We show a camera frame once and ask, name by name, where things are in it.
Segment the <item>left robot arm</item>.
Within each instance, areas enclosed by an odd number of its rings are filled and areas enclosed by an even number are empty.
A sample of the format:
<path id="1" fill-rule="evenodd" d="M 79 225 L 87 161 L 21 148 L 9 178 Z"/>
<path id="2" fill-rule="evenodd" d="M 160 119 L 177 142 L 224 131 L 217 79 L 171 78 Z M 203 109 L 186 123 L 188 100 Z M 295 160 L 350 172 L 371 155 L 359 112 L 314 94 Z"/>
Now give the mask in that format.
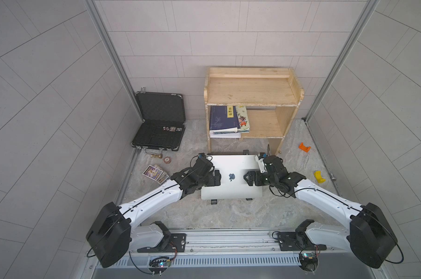
<path id="1" fill-rule="evenodd" d="M 167 205 L 219 182 L 210 155 L 200 153 L 194 159 L 193 166 L 174 173 L 146 195 L 121 205 L 109 202 L 103 206 L 86 235 L 91 247 L 87 256 L 96 257 L 107 268 L 139 249 L 166 252 L 170 248 L 169 229 L 162 222 L 142 223 Z"/>

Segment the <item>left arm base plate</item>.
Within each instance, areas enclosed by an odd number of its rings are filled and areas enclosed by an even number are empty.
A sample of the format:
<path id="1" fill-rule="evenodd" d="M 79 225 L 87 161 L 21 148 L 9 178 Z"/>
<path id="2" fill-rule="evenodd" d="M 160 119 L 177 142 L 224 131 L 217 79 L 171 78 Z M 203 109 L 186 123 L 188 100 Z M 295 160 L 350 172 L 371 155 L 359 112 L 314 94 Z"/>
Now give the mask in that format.
<path id="1" fill-rule="evenodd" d="M 184 233 L 171 234 L 169 239 L 163 237 L 161 242 L 153 248 L 145 247 L 138 249 L 138 253 L 174 253 L 184 252 L 186 246 L 187 235 Z"/>

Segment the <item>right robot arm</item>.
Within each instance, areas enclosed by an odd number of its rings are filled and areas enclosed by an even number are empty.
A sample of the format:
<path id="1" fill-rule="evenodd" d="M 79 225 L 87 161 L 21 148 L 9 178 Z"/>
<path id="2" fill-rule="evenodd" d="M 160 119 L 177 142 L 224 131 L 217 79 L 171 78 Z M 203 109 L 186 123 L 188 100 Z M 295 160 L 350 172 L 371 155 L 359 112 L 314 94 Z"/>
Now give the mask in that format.
<path id="1" fill-rule="evenodd" d="M 381 208 L 373 203 L 362 205 L 335 195 L 298 172 L 289 172 L 275 155 L 256 158 L 259 170 L 248 171 L 249 186 L 276 188 L 285 198 L 307 202 L 339 222 L 322 225 L 306 220 L 296 229 L 305 244 L 326 245 L 352 252 L 362 263 L 377 269 L 398 248 L 398 239 Z"/>

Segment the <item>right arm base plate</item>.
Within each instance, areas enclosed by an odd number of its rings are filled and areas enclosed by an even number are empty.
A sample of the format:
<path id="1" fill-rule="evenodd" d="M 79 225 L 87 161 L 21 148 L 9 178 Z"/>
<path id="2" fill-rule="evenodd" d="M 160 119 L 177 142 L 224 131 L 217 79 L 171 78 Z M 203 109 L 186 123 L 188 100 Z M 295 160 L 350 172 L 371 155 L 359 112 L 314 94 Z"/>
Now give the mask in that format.
<path id="1" fill-rule="evenodd" d="M 281 251 L 314 251 L 316 249 L 304 232 L 275 231 L 272 233 Z"/>

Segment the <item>silver laptop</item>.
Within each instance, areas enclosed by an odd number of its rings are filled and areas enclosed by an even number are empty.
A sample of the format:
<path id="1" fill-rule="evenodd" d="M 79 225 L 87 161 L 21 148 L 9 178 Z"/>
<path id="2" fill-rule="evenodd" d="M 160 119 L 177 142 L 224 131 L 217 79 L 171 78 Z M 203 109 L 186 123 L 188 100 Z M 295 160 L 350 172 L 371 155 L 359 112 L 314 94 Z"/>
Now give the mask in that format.
<path id="1" fill-rule="evenodd" d="M 256 155 L 212 155 L 215 171 L 221 175 L 220 185 L 202 187 L 202 200 L 261 198 L 263 188 L 249 186 L 244 176 L 249 171 L 259 170 Z"/>

